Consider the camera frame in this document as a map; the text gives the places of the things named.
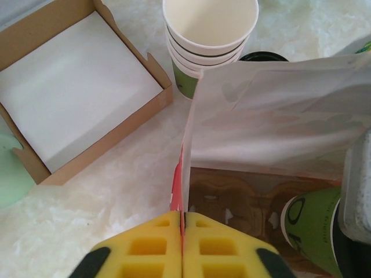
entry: brown cardboard box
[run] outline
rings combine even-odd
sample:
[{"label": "brown cardboard box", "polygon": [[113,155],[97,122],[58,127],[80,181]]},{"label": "brown cardboard box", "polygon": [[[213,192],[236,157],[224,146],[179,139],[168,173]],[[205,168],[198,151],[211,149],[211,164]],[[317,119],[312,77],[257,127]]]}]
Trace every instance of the brown cardboard box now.
[{"label": "brown cardboard box", "polygon": [[127,120],[111,130],[101,140],[93,144],[75,159],[51,174],[38,155],[22,136],[6,109],[0,104],[0,115],[10,127],[24,149],[14,152],[37,184],[63,185],[66,181],[86,168],[99,156],[119,143],[144,122],[172,102],[172,84],[166,72],[148,54],[146,60],[120,32],[115,20],[101,0],[55,0],[40,10],[0,32],[0,71],[29,54],[68,27],[97,11],[107,24],[121,38],[137,59],[163,88],[155,98],[133,113]]}]

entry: green cup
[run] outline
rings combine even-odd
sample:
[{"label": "green cup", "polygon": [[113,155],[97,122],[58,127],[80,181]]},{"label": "green cup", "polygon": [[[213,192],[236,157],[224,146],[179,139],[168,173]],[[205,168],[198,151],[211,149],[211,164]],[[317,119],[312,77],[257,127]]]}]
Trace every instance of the green cup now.
[{"label": "green cup", "polygon": [[196,85],[198,82],[197,78],[193,78],[183,71],[181,71],[173,61],[175,83],[182,95],[187,98],[193,99]]},{"label": "green cup", "polygon": [[334,187],[296,196],[281,214],[281,229],[287,242],[311,262],[339,278],[343,276],[335,256],[333,231],[340,195],[341,188]]}]

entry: paper cup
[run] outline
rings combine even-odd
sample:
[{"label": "paper cup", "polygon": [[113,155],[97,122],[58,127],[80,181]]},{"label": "paper cup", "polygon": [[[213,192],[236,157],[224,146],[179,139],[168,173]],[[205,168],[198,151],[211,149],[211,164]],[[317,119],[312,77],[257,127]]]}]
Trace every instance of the paper cup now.
[{"label": "paper cup", "polygon": [[174,55],[171,52],[169,53],[173,61],[173,70],[176,86],[178,87],[182,95],[189,99],[193,99],[196,85],[198,79],[201,77],[201,73],[185,67],[174,57]]},{"label": "paper cup", "polygon": [[252,32],[257,0],[163,0],[163,15],[174,40],[197,55],[216,56],[236,49]]},{"label": "paper cup", "polygon": [[245,47],[246,42],[248,40],[248,37],[247,37],[238,47],[236,47],[234,50],[226,54],[222,54],[218,56],[200,56],[200,55],[193,54],[189,52],[187,49],[181,47],[174,40],[174,38],[170,35],[169,30],[167,28],[165,29],[165,36],[166,36],[166,41],[169,41],[171,46],[174,48],[176,52],[178,52],[179,55],[181,55],[184,59],[192,63],[200,64],[200,65],[216,65],[216,64],[220,64],[225,61],[228,61],[230,58],[235,56],[237,53],[241,53],[241,51]]},{"label": "paper cup", "polygon": [[222,63],[216,64],[216,65],[202,65],[202,64],[193,63],[192,61],[188,61],[187,59],[182,57],[171,46],[169,41],[167,41],[167,45],[168,45],[169,52],[171,52],[171,54],[175,57],[175,59],[178,62],[180,62],[182,65],[184,65],[185,67],[187,67],[187,68],[189,68],[190,70],[193,70],[193,71],[200,71],[200,70],[206,70],[206,69],[208,70],[208,69],[211,69],[211,68],[219,67],[219,66],[224,65],[224,64],[230,64],[230,63],[236,62],[239,59],[239,57],[240,57],[240,55],[243,51],[243,49],[241,49],[239,52],[234,54],[234,56],[232,56],[230,59],[228,59],[227,61],[224,61]]},{"label": "paper cup", "polygon": [[341,188],[335,187],[296,196],[281,214],[281,229],[287,242],[335,277],[342,277],[333,244],[340,195]]}]

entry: table surface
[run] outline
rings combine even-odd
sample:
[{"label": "table surface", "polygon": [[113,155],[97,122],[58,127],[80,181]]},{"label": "table surface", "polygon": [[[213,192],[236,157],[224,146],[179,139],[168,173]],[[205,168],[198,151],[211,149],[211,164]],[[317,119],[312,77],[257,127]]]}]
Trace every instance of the table surface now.
[{"label": "table surface", "polygon": [[[162,1],[104,3],[138,50],[151,52],[174,80]],[[259,5],[244,54],[273,51],[289,61],[327,57],[371,33],[371,0],[259,0]],[[1,209],[0,277],[67,277],[96,243],[168,211],[190,104],[174,87],[174,104],[65,186],[35,186]]]}]

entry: stacked paper cups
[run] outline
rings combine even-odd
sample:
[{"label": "stacked paper cups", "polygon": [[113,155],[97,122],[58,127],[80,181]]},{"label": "stacked paper cups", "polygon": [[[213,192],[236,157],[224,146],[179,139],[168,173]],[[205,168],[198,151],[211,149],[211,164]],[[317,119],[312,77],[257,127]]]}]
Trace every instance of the stacked paper cups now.
[{"label": "stacked paper cups", "polygon": [[257,0],[163,0],[176,85],[193,98],[201,72],[237,61],[254,29]]}]

